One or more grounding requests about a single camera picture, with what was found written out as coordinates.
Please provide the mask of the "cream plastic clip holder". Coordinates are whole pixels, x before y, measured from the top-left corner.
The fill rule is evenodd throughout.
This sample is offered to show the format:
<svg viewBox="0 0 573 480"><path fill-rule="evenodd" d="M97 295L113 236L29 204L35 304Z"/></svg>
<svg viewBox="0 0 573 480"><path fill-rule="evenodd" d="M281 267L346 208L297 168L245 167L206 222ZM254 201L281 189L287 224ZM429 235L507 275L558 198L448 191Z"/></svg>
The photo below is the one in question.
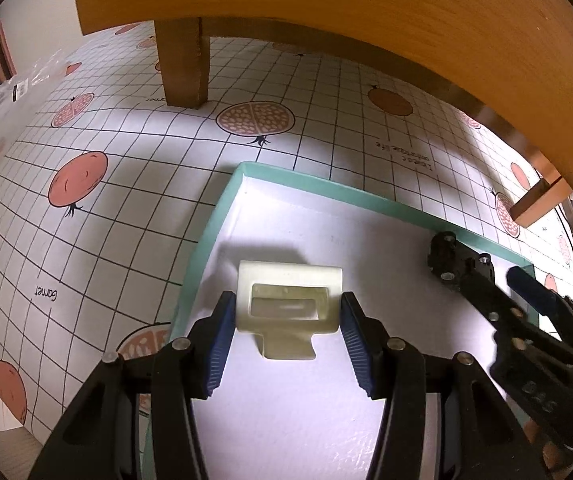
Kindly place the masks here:
<svg viewBox="0 0 573 480"><path fill-rule="evenodd" d="M239 264L236 329L260 339L270 360L313 360L313 337L339 329L343 270L336 266Z"/></svg>

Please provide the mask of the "black toy car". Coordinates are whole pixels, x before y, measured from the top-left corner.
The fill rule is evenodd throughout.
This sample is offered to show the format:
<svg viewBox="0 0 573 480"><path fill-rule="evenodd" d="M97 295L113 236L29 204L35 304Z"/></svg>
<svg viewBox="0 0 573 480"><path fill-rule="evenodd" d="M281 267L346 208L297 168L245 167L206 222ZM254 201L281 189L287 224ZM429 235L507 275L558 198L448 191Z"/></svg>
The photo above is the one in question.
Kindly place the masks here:
<svg viewBox="0 0 573 480"><path fill-rule="evenodd" d="M491 255L479 254L460 242L454 232L438 232L431 239L428 267L433 275L451 288L458 288L461 279L471 271L495 282L495 269Z"/></svg>

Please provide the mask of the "teal rimmed white tray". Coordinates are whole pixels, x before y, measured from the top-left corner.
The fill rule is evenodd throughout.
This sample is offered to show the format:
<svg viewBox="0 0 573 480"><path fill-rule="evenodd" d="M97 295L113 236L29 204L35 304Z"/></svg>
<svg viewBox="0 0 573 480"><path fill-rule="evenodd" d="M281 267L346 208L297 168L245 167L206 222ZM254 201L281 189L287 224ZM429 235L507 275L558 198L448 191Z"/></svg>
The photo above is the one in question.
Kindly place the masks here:
<svg viewBox="0 0 573 480"><path fill-rule="evenodd" d="M244 162L189 259L172 333L212 311L242 260L323 264L342 269L345 288L390 334L446 359L465 350L489 367L492 326L427 265L444 226L355 188ZM209 478L364 478L384 404L358 386L339 334L313 344L313 360L268 360L254 336L234 336L221 385L194 406Z"/></svg>

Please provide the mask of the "white grid pomegranate mat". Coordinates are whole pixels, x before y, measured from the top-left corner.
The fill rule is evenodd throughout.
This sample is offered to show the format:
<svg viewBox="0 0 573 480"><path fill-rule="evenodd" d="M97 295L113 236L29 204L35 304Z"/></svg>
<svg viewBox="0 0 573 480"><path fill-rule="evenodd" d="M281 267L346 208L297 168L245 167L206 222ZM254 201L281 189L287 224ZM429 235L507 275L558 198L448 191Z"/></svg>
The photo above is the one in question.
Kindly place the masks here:
<svg viewBox="0 0 573 480"><path fill-rule="evenodd" d="M339 182L480 234L573 297L572 233L509 208L538 172L407 82L286 44L210 43L208 100L165 100L151 24L99 32L0 162L0 398L44 441L105 349L172 317L241 162Z"/></svg>

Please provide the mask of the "wooden nightstand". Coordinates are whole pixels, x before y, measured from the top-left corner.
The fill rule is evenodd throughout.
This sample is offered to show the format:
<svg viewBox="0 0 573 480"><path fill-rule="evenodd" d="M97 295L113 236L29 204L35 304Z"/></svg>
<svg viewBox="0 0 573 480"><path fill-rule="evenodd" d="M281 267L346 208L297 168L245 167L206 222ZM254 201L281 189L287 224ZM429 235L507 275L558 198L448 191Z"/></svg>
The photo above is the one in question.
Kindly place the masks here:
<svg viewBox="0 0 573 480"><path fill-rule="evenodd" d="M75 0L84 34L155 25L169 104L206 99L207 40L296 44L408 78L502 136L525 139L573 190L570 0Z"/></svg>

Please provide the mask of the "clear plastic bag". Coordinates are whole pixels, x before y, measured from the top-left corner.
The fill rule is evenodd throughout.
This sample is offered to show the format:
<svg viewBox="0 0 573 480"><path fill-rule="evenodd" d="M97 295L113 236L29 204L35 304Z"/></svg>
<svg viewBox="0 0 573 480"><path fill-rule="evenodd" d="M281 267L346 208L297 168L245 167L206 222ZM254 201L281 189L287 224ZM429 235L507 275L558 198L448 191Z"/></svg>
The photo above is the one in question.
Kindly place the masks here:
<svg viewBox="0 0 573 480"><path fill-rule="evenodd" d="M0 142L14 143L66 75L67 54L55 51L0 84Z"/></svg>

